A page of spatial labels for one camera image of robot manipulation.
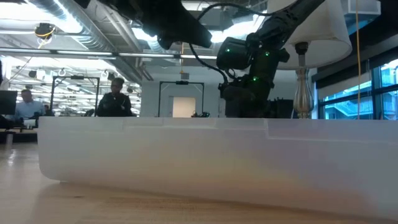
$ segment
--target lamp base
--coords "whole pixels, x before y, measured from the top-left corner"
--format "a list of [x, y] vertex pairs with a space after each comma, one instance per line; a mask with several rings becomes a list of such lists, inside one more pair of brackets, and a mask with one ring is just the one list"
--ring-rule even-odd
[[296, 70], [297, 89], [293, 107], [300, 119], [310, 119], [314, 107], [312, 92], [308, 84], [308, 71], [309, 69], [307, 68]]

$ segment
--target wooden surface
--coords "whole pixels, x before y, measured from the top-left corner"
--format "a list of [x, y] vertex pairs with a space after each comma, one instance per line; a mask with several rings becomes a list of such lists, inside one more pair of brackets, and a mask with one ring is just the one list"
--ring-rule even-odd
[[39, 170], [37, 145], [0, 146], [0, 223], [396, 223], [59, 183]]
[[0, 129], [0, 131], [1, 131], [1, 132], [4, 132], [4, 131], [13, 131], [13, 132], [15, 132], [16, 134], [32, 134], [32, 133], [36, 133], [36, 132], [37, 132], [36, 129], [23, 129], [22, 132], [21, 132], [21, 130], [20, 130], [20, 129], [17, 129], [17, 128], [15, 128], [15, 129], [10, 129], [10, 130]]

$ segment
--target person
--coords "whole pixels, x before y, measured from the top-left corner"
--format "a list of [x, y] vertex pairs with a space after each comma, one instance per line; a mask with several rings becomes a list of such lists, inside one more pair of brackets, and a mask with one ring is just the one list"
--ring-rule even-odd
[[111, 84], [111, 92], [104, 95], [99, 102], [97, 115], [100, 117], [133, 116], [129, 96], [121, 93], [124, 79], [115, 78]]
[[55, 116], [54, 112], [50, 110], [49, 105], [44, 105], [45, 115], [46, 116]]
[[22, 90], [21, 97], [23, 102], [17, 103], [15, 109], [15, 120], [35, 119], [39, 116], [45, 115], [43, 103], [33, 100], [32, 92], [30, 90]]

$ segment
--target white plastic bin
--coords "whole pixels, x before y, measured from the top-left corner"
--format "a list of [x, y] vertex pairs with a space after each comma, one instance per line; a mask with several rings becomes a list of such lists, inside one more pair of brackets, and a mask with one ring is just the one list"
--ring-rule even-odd
[[40, 119], [40, 169], [82, 184], [398, 220], [398, 123]]

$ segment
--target computer monitor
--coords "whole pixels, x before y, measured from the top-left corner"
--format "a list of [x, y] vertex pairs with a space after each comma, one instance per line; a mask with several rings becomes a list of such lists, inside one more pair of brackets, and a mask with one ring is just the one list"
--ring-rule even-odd
[[17, 91], [0, 90], [0, 114], [14, 115], [17, 106]]

